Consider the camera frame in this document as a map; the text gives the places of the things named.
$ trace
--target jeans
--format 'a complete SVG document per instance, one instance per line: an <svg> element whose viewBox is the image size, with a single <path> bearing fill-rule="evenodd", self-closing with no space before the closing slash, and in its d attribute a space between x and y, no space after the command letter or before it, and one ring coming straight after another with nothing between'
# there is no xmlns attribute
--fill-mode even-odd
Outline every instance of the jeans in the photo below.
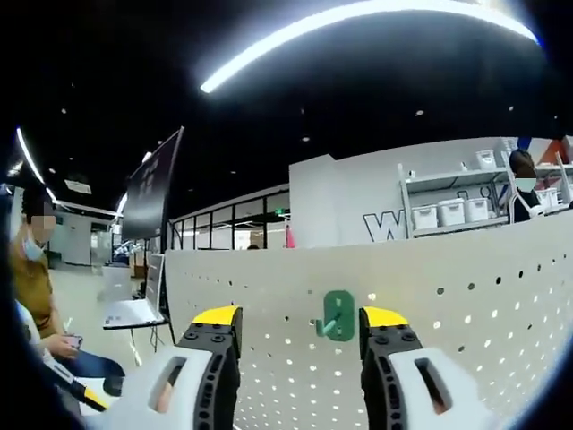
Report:
<svg viewBox="0 0 573 430"><path fill-rule="evenodd" d="M76 378L107 378L108 376L125 376L124 369L114 360L95 356L89 352L79 351L76 358L55 359Z"/></svg>

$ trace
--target white storage box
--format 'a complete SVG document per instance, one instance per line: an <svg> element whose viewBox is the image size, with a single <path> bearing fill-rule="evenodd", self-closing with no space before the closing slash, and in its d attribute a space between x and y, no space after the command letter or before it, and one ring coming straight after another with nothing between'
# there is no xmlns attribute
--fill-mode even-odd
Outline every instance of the white storage box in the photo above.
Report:
<svg viewBox="0 0 573 430"><path fill-rule="evenodd" d="M549 199L549 204L552 207L559 206L559 198L557 195L557 188L547 188L547 198Z"/></svg>
<svg viewBox="0 0 573 430"><path fill-rule="evenodd" d="M438 227L438 212L435 204L412 208L412 218L414 219L414 229Z"/></svg>
<svg viewBox="0 0 573 430"><path fill-rule="evenodd" d="M440 225L444 227L464 224L466 222L464 199L443 200L439 202L438 218Z"/></svg>
<svg viewBox="0 0 573 430"><path fill-rule="evenodd" d="M537 193L537 197L539 198L539 204L544 210L551 208L552 200L551 200L551 188L546 190L539 190L535 191Z"/></svg>
<svg viewBox="0 0 573 430"><path fill-rule="evenodd" d="M494 170L497 168L493 150L479 150L475 153L477 164L481 170Z"/></svg>
<svg viewBox="0 0 573 430"><path fill-rule="evenodd" d="M464 202L466 222L486 221L489 218L487 199L470 199Z"/></svg>

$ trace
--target seated person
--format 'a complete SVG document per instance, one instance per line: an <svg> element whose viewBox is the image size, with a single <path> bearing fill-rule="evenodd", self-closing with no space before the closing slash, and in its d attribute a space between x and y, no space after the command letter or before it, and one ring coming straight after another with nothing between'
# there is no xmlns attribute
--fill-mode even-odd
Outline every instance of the seated person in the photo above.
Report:
<svg viewBox="0 0 573 430"><path fill-rule="evenodd" d="M115 361L78 350L65 337L43 251L56 226L56 217L40 183L24 191L22 214L22 225L10 245L9 262L16 299L30 311L43 347L77 377L123 376L124 370Z"/></svg>
<svg viewBox="0 0 573 430"><path fill-rule="evenodd" d="M517 194L512 195L508 202L509 223L527 221L531 215L526 205L529 209L540 205L535 193L535 163L526 150L514 150L509 156L509 167L516 177L517 186Z"/></svg>

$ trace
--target smartphone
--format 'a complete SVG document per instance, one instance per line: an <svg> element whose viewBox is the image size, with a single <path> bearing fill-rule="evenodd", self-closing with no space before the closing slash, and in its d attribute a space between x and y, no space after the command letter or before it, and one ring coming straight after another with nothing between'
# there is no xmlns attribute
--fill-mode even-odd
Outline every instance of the smartphone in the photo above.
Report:
<svg viewBox="0 0 573 430"><path fill-rule="evenodd" d="M83 337L76 334L66 334L66 341L76 349L80 349L81 343L83 342Z"/></svg>

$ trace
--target face mask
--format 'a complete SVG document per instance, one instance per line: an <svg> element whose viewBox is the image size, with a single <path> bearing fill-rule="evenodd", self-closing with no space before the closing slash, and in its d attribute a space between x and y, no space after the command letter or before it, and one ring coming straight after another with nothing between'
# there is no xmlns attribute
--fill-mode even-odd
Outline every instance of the face mask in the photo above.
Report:
<svg viewBox="0 0 573 430"><path fill-rule="evenodd" d="M524 193L531 193L537 184L537 179L534 177L516 177L516 186Z"/></svg>
<svg viewBox="0 0 573 430"><path fill-rule="evenodd" d="M32 234L29 232L28 237L26 237L24 240L23 248L24 253L26 254L26 258L32 262L36 262L42 258L42 255L44 254L44 248L38 246L36 241L31 236Z"/></svg>

